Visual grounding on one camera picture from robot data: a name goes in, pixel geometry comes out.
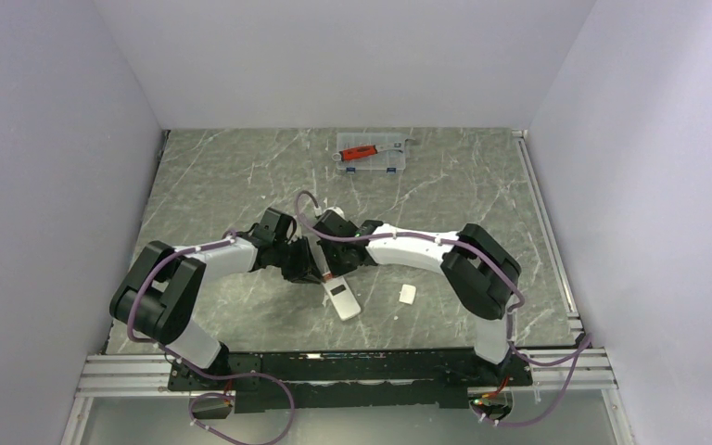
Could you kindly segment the white remote control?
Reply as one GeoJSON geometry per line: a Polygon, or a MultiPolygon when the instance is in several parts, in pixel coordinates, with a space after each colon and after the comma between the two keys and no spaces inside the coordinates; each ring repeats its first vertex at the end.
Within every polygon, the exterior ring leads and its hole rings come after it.
{"type": "Polygon", "coordinates": [[[324,303],[330,303],[341,321],[348,321],[355,318],[362,312],[355,294],[344,277],[334,277],[333,280],[325,283],[324,303]]]}

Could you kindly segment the white battery cover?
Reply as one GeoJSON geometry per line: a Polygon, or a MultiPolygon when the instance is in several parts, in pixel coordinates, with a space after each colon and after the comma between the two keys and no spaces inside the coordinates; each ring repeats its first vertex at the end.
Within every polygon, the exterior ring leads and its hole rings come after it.
{"type": "Polygon", "coordinates": [[[398,301],[401,304],[413,305],[417,288],[413,285],[404,284],[400,288],[398,301]]]}

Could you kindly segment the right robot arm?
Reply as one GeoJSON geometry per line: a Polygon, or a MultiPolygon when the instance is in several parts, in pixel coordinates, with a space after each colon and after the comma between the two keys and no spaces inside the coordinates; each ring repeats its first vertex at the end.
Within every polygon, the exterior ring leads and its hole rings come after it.
{"type": "Polygon", "coordinates": [[[311,226],[334,273],[361,266],[401,265],[444,276],[460,304],[476,317],[474,372],[495,385],[510,370],[511,313],[522,298],[522,268],[483,227],[423,232],[366,220],[357,226],[332,210],[311,226]]]}

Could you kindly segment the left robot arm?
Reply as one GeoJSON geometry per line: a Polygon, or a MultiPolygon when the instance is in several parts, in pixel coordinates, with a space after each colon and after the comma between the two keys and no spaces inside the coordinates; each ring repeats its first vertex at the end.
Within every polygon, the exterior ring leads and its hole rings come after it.
{"type": "Polygon", "coordinates": [[[127,325],[130,340],[157,344],[191,363],[202,387],[219,388],[231,372],[230,351],[193,320],[204,279],[274,267],[291,283],[321,282],[310,243],[297,229],[292,216],[269,208],[246,231],[229,230],[218,241],[180,248],[152,241],[123,278],[109,313],[127,325]]]}

